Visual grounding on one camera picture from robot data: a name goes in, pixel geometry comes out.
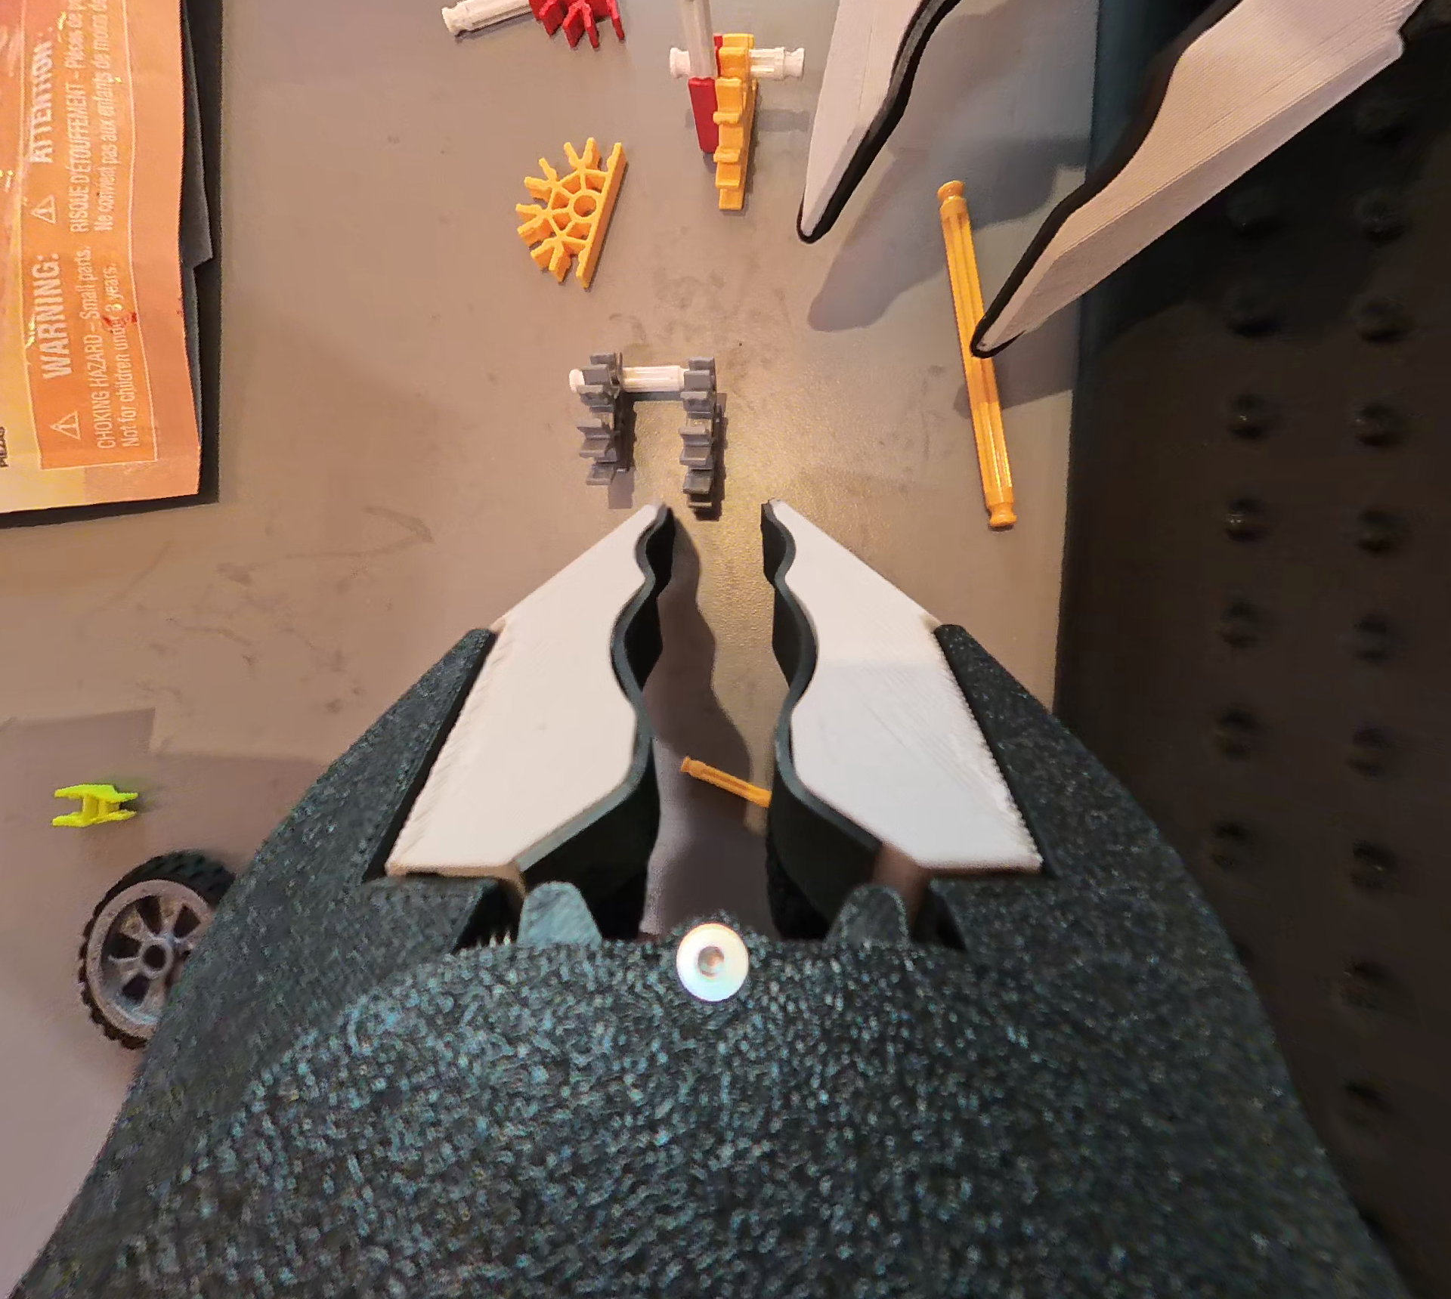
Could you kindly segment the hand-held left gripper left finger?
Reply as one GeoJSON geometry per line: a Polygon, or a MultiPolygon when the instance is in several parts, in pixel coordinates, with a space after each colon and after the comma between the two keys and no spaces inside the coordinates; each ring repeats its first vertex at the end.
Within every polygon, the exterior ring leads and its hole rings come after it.
{"type": "Polygon", "coordinates": [[[626,788],[643,717],[614,652],[647,590],[650,502],[519,600],[494,635],[390,853],[386,872],[525,872],[626,788]]]}

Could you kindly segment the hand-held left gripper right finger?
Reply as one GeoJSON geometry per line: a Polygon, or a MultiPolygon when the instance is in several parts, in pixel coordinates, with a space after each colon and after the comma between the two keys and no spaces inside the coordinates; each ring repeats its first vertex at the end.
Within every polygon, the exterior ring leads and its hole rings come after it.
{"type": "Polygon", "coordinates": [[[869,881],[915,910],[939,875],[1037,875],[1043,854],[925,606],[785,499],[762,507],[771,647],[773,915],[838,915],[869,881]]]}

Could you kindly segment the yellow fan connector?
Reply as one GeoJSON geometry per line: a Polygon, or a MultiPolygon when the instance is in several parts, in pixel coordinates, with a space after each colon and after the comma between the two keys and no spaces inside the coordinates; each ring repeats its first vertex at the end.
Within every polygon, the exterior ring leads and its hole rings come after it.
{"type": "Polygon", "coordinates": [[[565,143],[562,153],[564,168],[540,158],[538,173],[525,177],[529,200],[516,206],[517,235],[540,268],[559,282],[573,273],[590,288],[624,181],[626,147],[615,143],[602,153],[590,137],[584,149],[565,143]]]}
{"type": "Polygon", "coordinates": [[[753,73],[754,36],[729,32],[717,39],[714,81],[717,146],[714,152],[718,208],[738,212],[747,199],[757,85],[753,73]]]}

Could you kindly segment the grey snowflake connector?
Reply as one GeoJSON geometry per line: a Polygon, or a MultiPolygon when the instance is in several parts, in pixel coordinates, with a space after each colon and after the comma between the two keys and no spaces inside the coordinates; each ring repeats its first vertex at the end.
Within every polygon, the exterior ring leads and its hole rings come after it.
{"type": "Polygon", "coordinates": [[[695,510],[717,504],[724,446],[724,421],[717,386],[717,359],[692,357],[680,368],[680,403],[685,413],[680,463],[683,493],[695,510]]]}
{"type": "Polygon", "coordinates": [[[633,404],[624,389],[624,363],[617,351],[593,353],[588,365],[571,368],[568,381],[585,419],[581,457],[590,461],[587,481],[608,486],[633,468],[633,404]]]}

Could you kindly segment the small yellow piece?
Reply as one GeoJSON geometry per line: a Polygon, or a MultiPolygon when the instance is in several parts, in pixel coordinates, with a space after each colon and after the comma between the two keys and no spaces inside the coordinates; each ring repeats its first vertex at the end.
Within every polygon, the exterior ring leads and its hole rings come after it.
{"type": "Polygon", "coordinates": [[[683,758],[680,762],[680,770],[686,776],[708,783],[723,792],[730,794],[733,798],[744,800],[753,806],[765,809],[771,803],[771,791],[768,788],[753,783],[705,761],[683,758]]]}

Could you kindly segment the long yellow rod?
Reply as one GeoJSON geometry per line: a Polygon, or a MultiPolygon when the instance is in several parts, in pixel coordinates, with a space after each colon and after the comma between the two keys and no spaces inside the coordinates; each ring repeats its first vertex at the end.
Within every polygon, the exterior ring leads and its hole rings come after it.
{"type": "Polygon", "coordinates": [[[1007,529],[1016,523],[1017,511],[1001,390],[993,362],[972,351],[986,306],[964,182],[942,184],[937,200],[989,526],[1007,529]]]}

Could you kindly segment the black perforated panel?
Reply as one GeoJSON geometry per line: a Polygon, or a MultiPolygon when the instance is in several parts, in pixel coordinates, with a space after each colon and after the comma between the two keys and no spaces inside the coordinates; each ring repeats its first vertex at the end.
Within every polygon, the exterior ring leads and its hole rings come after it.
{"type": "Polygon", "coordinates": [[[1057,709],[1448,1295],[1448,0],[1081,301],[1057,709]]]}

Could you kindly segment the small lime green connector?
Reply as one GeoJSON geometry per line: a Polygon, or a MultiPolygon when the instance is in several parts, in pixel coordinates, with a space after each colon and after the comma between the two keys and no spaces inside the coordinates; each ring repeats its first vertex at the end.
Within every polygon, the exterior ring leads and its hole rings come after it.
{"type": "Polygon", "coordinates": [[[59,786],[53,791],[58,800],[71,800],[70,807],[50,818],[55,829],[89,829],[136,818],[139,809],[138,791],[120,789],[112,782],[82,782],[59,786]]]}

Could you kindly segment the orange toy set bag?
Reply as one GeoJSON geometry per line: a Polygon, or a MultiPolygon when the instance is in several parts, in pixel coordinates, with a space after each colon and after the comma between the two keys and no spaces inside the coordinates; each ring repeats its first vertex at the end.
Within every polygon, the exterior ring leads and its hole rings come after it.
{"type": "Polygon", "coordinates": [[[203,489],[213,255],[186,0],[2,0],[2,510],[203,489]]]}

